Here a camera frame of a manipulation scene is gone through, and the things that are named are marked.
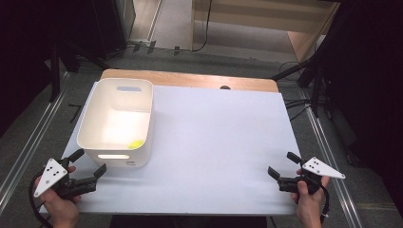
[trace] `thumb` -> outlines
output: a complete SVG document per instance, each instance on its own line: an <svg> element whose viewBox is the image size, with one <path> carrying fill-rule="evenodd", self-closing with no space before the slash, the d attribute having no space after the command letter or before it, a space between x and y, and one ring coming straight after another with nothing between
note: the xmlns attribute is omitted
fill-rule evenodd
<svg viewBox="0 0 403 228"><path fill-rule="evenodd" d="M308 186L304 180L300 180L297 183L298 191L301 196L308 195Z"/></svg>

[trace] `yellow object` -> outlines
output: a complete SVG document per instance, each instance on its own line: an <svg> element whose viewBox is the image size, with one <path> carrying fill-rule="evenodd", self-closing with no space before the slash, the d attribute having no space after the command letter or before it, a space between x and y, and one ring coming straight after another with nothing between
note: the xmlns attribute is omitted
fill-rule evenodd
<svg viewBox="0 0 403 228"><path fill-rule="evenodd" d="M129 146L128 149L137 149L142 146L144 141L133 141Z"/></svg>

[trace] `white table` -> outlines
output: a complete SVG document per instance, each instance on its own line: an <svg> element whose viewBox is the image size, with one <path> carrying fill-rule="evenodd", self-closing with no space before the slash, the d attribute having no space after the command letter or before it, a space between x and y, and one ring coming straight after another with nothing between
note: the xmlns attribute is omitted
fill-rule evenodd
<svg viewBox="0 0 403 228"><path fill-rule="evenodd" d="M299 155L280 93L156 85L151 157L141 168L108 168L87 213L142 215L292 215L289 193L267 174L294 177ZM79 147L80 117L63 157ZM98 168L87 155L73 178Z"/></svg>

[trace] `gray floor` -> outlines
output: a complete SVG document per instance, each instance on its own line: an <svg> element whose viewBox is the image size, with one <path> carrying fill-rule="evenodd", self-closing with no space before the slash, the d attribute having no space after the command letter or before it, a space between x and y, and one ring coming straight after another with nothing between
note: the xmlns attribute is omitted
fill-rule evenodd
<svg viewBox="0 0 403 228"><path fill-rule="evenodd" d="M293 57L290 51L291 45L287 40L284 41L284 34L280 31L272 31L271 34L278 35L273 38L275 41L278 40L278 44L276 45L276 51L269 50L264 52L267 55L265 57L260 57L264 56L262 52L253 51L256 50L255 46L258 46L256 43L251 42L249 43L252 44L250 47L243 45L240 46L242 48L237 49L236 43L239 43L239 40L234 40L231 48L222 48L225 51L219 51L219 48L209 46L209 49L205 53L182 52L180 55L174 56L173 52L169 50L154 50L152 54L147 54L147 49L142 48L138 52L129 50L120 53L106 62L112 67L122 69L148 69L267 78L278 73L282 63L295 61L295 57ZM168 38L161 37L158 38L157 44L162 44L163 40L166 40L167 43L172 42L168 41ZM242 52L243 49L248 49L250 52ZM27 169L22 170L23 175L21 180L15 185L10 200L0 217L1 227L39 226L39 222L36 221L29 208L27 198L29 181L32 175L40 169L49 157L61 157L76 123L76 120L73 120L71 123L71 119L77 109L70 105L82 105L93 82L98 81L102 74L102 71L92 63L83 61L81 64L82 66L77 74L69 73L71 78L67 85L66 95L61 101L44 136L40 139L40 143L33 150L34 154ZM286 64L281 69L284 70L292 65L293 63ZM294 81L297 77L298 73L295 73L287 77L287 79L278 82L279 91L282 93L284 99L301 98L300 88L297 87ZM48 106L49 95L50 87L37 96L31 106L27 108L0 139L0 181L2 184L14 162L20 156L21 151L25 151L23 149L30 134L35 129L35 126ZM302 108L300 106L290 109L289 116L295 116ZM357 168L347 163L345 158L346 152L335 127L325 117L321 109L319 115L319 120L328 143L332 148L332 154L336 159L337 166L347 176L345 184L355 203L355 208L362 222L361 227L403 227L402 217L400 217L395 209L382 183L382 179L368 168ZM308 112L303 112L295 118L292 121L292 127L301 155L304 158L316 156L322 159L317 137L308 118ZM332 184L329 186L329 191L331 194L331 211L330 217L325 220L324 227L352 227L346 219L346 214L340 204L340 198L337 196L335 187ZM82 214L79 227L108 227L110 218L111 215ZM274 217L274 221L277 227L300 227L294 216Z"/></svg>

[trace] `human hand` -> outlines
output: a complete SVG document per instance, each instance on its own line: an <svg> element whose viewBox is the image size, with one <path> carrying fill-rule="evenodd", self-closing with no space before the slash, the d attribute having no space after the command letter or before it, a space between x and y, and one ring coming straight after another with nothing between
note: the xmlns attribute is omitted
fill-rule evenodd
<svg viewBox="0 0 403 228"><path fill-rule="evenodd" d="M72 173L76 170L75 166L68 168L68 172ZM35 186L39 184L41 177L36 179ZM54 228L73 228L78 222L79 212L74 203L81 199L77 196L72 200L61 199L56 192L49 188L41 195L41 201L44 202L50 215L53 217Z"/></svg>
<svg viewBox="0 0 403 228"><path fill-rule="evenodd" d="M322 185L326 187L329 183L329 177L322 177ZM302 223L304 228L317 228L322 227L320 223L320 205L323 201L324 193L319 188L313 195L309 195L308 186L305 181L297 183L299 198L297 193L291 194L291 199L298 204L297 217Z"/></svg>

